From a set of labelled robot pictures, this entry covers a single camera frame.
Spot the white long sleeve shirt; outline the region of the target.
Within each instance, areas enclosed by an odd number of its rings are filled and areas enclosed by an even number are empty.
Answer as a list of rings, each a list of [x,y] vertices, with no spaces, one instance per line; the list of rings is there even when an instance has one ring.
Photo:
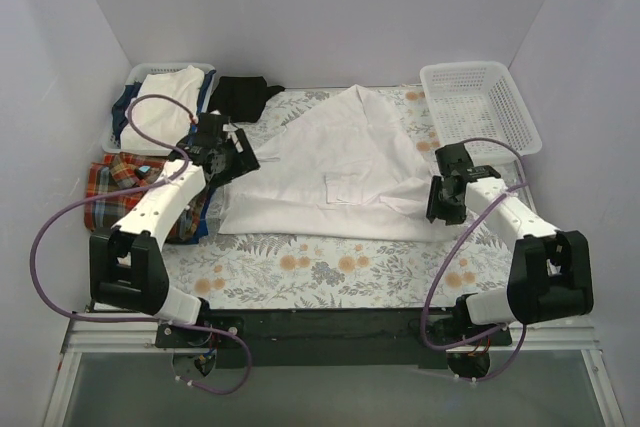
[[[222,234],[439,242],[426,218],[431,170],[397,107],[354,85],[255,150],[260,167],[224,190]]]

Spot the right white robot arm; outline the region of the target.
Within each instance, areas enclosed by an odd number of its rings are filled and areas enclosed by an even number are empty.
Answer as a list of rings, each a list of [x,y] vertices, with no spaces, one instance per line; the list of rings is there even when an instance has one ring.
[[[475,220],[456,241],[460,248],[480,225],[512,254],[505,287],[465,294],[442,320],[457,345],[475,344],[500,328],[583,316],[592,312],[594,292],[589,244],[578,231],[562,231],[539,217],[490,165],[477,165],[464,142],[437,149],[439,172],[431,182],[426,218],[448,226]]]

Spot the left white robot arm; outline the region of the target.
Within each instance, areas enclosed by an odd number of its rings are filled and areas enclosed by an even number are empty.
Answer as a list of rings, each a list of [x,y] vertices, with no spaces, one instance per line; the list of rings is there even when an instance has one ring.
[[[111,228],[91,235],[90,293],[96,302],[178,324],[180,337],[200,347],[211,339],[213,324],[201,314],[203,300],[171,285],[162,248],[192,201],[210,201],[216,190],[259,163],[244,131],[221,114],[201,114],[195,132],[177,147],[160,185]]]

